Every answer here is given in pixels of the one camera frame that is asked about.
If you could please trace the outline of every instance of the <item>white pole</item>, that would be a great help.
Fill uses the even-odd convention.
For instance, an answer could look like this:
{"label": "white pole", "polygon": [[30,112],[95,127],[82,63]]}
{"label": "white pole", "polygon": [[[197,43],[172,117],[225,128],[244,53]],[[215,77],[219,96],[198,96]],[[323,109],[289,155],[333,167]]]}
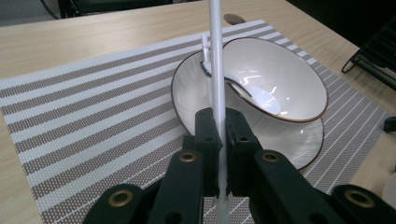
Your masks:
{"label": "white pole", "polygon": [[219,198],[216,203],[217,223],[230,223],[227,188],[227,151],[225,133],[225,96],[222,60],[221,0],[209,0],[210,46],[212,60],[213,118],[218,128],[223,148],[219,153]]}

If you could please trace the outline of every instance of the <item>striped placemat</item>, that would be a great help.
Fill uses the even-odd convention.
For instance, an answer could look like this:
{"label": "striped placemat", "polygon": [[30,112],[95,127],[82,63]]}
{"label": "striped placemat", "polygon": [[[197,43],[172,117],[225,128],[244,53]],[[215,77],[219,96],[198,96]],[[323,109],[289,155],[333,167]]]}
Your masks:
{"label": "striped placemat", "polygon": [[[224,28],[224,41],[254,36],[306,60],[322,78],[329,108],[316,160],[302,170],[330,192],[349,181],[382,133],[387,114],[264,21]],[[80,223],[101,193],[161,178],[186,134],[170,84],[181,61],[201,48],[183,36],[0,82],[0,106],[44,223]],[[230,198],[232,223],[252,223],[248,200]],[[211,199],[205,223],[215,223]]]}

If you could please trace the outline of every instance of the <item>wooden table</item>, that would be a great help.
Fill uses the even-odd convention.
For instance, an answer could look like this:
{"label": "wooden table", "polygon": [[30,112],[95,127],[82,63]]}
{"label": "wooden table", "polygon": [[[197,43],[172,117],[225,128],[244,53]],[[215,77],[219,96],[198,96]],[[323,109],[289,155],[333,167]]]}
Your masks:
{"label": "wooden table", "polygon": [[[0,76],[22,74],[145,46],[177,36],[209,30],[208,3],[193,2],[98,16],[47,21],[0,28]],[[396,92],[360,69],[342,74],[344,63],[357,51],[321,23],[286,1],[223,0],[222,14],[246,21],[263,19],[327,66],[349,85],[396,115]],[[4,119],[0,119],[0,222],[41,223],[35,200],[21,168]],[[383,134],[351,180],[381,195],[393,174],[396,134]]]}

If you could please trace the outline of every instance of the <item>cable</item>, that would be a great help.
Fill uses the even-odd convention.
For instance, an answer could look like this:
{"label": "cable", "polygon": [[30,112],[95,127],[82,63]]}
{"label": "cable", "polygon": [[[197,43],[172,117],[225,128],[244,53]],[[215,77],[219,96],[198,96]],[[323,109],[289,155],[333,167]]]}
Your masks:
{"label": "cable", "polygon": [[44,0],[40,0],[41,3],[43,4],[43,7],[47,10],[47,12],[51,15],[51,17],[55,20],[59,20],[59,17],[55,16],[53,12],[50,10],[50,8],[47,6],[47,4],[44,2]]}

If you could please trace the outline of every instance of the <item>dish rack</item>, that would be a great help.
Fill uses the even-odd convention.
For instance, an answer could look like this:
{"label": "dish rack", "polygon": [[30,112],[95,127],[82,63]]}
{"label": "dish rack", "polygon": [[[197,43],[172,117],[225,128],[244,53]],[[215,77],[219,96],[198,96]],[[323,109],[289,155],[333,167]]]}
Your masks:
{"label": "dish rack", "polygon": [[342,72],[355,65],[396,91],[396,14],[346,62]]}

